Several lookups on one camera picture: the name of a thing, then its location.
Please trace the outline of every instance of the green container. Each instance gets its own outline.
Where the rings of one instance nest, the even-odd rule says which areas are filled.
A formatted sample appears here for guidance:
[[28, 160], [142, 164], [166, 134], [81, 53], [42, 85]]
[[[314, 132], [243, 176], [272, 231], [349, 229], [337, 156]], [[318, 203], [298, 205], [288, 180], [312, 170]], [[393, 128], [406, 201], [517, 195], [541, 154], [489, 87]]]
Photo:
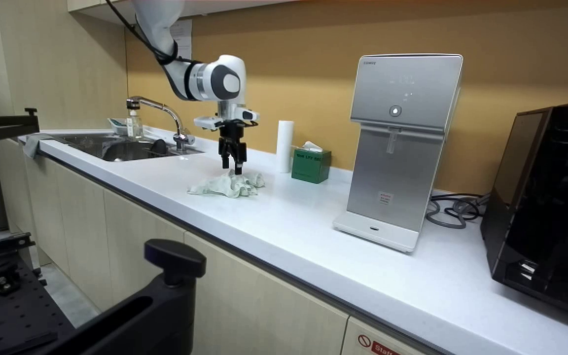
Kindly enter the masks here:
[[324, 150], [324, 152], [294, 150], [292, 178], [320, 184], [328, 180], [330, 164], [331, 164], [330, 150]]

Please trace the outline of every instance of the faucet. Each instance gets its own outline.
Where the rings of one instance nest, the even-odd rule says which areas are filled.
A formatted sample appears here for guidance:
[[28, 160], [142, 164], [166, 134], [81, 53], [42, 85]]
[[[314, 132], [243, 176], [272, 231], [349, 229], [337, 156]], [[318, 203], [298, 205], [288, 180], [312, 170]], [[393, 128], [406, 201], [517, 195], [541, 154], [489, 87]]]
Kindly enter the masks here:
[[150, 101], [146, 97], [128, 97], [126, 99], [126, 109], [128, 111], [140, 111], [140, 107], [146, 105], [146, 107], [152, 107], [152, 109], [158, 109], [162, 113], [166, 113], [172, 121], [174, 121], [174, 126], [176, 126], [176, 134], [174, 134], [174, 142], [178, 144], [178, 148], [182, 148], [184, 144], [193, 144], [193, 136], [189, 134], [189, 130], [182, 124], [182, 119], [176, 111], [172, 111], [168, 105], [162, 105], [158, 101]]

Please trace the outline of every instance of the kitchen counter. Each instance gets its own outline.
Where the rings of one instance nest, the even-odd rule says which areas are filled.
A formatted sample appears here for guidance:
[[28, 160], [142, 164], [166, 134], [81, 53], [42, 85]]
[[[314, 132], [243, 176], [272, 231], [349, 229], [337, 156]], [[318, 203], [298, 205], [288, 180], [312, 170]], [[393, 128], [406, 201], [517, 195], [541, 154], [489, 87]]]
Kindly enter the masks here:
[[444, 229], [424, 223], [414, 255], [331, 229], [345, 209], [351, 172], [331, 170], [324, 184], [276, 172], [274, 154], [249, 150], [245, 172], [266, 188], [249, 199], [191, 195], [221, 176], [217, 144], [203, 154], [103, 162], [55, 140], [40, 150], [142, 203], [182, 219], [318, 292], [353, 314], [367, 314], [452, 353], [568, 353], [568, 316], [491, 280], [479, 225]]

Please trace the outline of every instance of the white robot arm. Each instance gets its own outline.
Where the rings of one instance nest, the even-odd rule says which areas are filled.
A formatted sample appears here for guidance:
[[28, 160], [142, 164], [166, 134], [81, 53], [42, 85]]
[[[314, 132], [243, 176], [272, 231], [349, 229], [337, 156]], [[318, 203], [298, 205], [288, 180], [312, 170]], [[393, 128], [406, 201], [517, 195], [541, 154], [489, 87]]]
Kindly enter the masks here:
[[217, 61], [199, 63], [178, 55], [170, 28], [180, 20], [186, 0], [132, 0], [132, 4], [142, 30], [138, 38], [164, 67], [174, 93], [184, 101], [217, 101], [217, 117], [197, 119], [195, 124], [221, 132], [223, 168], [229, 168], [229, 156], [233, 156], [235, 174], [241, 174], [243, 162], [247, 162], [247, 146], [241, 142], [243, 128], [259, 123], [259, 115], [245, 107], [245, 61], [221, 55]]

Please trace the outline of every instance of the cabinet door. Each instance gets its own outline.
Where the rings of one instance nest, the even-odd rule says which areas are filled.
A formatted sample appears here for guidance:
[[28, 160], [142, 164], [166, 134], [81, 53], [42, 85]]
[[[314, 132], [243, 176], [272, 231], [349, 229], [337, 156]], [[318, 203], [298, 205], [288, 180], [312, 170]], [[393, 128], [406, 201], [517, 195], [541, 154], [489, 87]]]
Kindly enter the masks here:
[[22, 162], [26, 166], [36, 243], [65, 274], [69, 274], [57, 186], [57, 174], [65, 168], [44, 156], [24, 158]]
[[422, 351], [349, 318], [341, 355], [422, 355]]
[[99, 310], [107, 310], [111, 292], [105, 284], [111, 274], [103, 188], [71, 170], [57, 170], [55, 178], [69, 263], [67, 276]]
[[148, 209], [105, 190], [107, 249], [113, 304], [146, 286], [160, 268], [144, 261], [148, 239], [182, 241], [184, 233]]
[[193, 355], [292, 355], [341, 351], [347, 316], [257, 266], [186, 235], [207, 257], [197, 282]]
[[0, 142], [0, 184], [12, 235], [32, 233], [32, 203], [28, 195], [24, 146], [14, 140]]

